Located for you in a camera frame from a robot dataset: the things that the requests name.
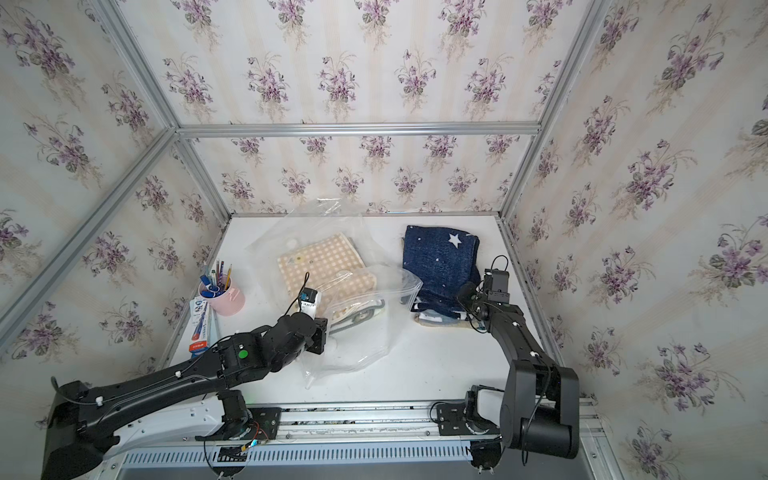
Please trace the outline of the blue bear pattern blanket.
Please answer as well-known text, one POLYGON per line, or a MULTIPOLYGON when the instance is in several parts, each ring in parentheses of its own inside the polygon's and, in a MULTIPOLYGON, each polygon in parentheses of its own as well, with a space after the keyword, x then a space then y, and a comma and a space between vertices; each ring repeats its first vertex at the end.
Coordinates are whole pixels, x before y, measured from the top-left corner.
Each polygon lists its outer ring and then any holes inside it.
POLYGON ((421 312, 418 312, 416 314, 416 317, 422 318, 422 319, 434 319, 435 321, 445 321, 449 322, 451 319, 457 320, 467 320, 467 314, 465 312, 453 312, 451 315, 445 315, 442 313, 439 313, 434 310, 424 310, 421 312))

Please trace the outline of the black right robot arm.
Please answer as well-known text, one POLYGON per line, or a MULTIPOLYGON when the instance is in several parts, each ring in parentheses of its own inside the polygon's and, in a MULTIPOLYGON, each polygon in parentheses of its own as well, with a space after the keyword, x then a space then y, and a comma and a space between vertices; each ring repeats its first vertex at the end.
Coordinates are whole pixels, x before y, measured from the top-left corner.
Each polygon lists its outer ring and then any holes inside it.
POLYGON ((510 302, 508 283, 508 271, 487 269, 480 284, 466 283, 457 297, 473 328, 491 335, 508 363, 504 387, 471 387, 465 419, 477 432, 496 430, 502 451, 573 459, 580 444, 578 375, 545 353, 510 302))

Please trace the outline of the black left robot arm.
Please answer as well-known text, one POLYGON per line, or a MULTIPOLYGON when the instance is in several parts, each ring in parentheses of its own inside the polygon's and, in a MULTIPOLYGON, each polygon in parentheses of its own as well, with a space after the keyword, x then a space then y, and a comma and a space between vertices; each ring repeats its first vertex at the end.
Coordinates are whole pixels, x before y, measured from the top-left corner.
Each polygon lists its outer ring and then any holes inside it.
POLYGON ((327 319, 295 312, 273 326, 225 336, 190 360, 132 380, 101 387, 80 380, 55 384, 42 478, 74 479, 92 471, 127 440, 119 429, 195 397, 216 400, 222 408, 203 440, 243 437, 255 422, 239 385, 279 372, 305 351, 322 354, 327 330, 327 319))

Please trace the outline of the beige floral fleece blanket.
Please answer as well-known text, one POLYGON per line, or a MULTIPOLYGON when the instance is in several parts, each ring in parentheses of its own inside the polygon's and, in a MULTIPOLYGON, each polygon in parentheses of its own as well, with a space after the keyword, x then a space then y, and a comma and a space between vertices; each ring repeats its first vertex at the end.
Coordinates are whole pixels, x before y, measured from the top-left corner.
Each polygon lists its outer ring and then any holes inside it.
POLYGON ((430 328, 452 328, 452 329, 469 329, 471 330, 472 327, 470 326, 470 323, 468 320, 457 320, 451 319, 449 322, 445 321, 435 321, 434 319, 422 319, 419 317, 415 318, 415 322, 421 326, 424 327, 430 327, 430 328))

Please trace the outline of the orange gingham sunflower blanket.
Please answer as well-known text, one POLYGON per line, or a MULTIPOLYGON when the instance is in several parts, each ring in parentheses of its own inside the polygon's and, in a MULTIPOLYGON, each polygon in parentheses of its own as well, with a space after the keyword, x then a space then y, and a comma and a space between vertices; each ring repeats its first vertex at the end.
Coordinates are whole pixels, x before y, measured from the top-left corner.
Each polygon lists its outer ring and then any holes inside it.
POLYGON ((317 316, 328 319, 334 328, 368 318, 384 306, 376 294, 376 276, 342 233, 280 255, 277 266, 290 298, 302 287, 322 293, 317 316))

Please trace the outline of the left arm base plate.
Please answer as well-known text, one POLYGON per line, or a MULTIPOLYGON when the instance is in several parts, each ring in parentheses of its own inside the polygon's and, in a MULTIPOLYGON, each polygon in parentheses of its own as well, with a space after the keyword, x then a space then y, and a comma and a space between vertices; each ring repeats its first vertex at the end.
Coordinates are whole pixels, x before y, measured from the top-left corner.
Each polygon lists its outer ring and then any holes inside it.
POLYGON ((198 441, 268 441, 277 438, 283 410, 279 407, 247 408, 244 411, 225 412, 222 425, 213 433, 196 436, 198 441))

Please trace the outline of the clear plastic vacuum bag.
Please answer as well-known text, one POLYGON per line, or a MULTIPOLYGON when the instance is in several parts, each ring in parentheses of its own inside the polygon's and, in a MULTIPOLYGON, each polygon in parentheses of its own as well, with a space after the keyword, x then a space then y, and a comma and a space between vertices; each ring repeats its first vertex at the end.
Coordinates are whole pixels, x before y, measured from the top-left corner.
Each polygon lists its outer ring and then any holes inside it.
POLYGON ((279 219, 246 249, 273 304, 328 321, 321 355, 301 355, 306 387, 387 356, 423 283, 375 240, 362 212, 316 199, 279 219))

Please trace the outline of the navy star pattern blanket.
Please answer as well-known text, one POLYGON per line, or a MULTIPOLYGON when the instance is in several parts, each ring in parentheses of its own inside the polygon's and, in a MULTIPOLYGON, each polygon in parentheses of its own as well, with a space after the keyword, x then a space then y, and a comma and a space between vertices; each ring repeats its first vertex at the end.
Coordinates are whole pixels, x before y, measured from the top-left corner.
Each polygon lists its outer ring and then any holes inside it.
POLYGON ((477 255, 480 239, 450 227, 408 225, 403 237, 402 268, 422 281, 411 311, 446 317, 451 322, 466 319, 457 300, 468 282, 480 282, 477 255))

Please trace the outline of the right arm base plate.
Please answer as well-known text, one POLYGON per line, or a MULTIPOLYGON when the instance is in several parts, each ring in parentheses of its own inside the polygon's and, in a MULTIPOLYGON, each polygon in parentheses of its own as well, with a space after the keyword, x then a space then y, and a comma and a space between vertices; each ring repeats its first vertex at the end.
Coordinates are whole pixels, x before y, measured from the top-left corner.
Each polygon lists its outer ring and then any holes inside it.
POLYGON ((437 425, 440 436, 498 435, 492 422, 471 414, 464 403, 435 402, 429 411, 430 420, 437 425))

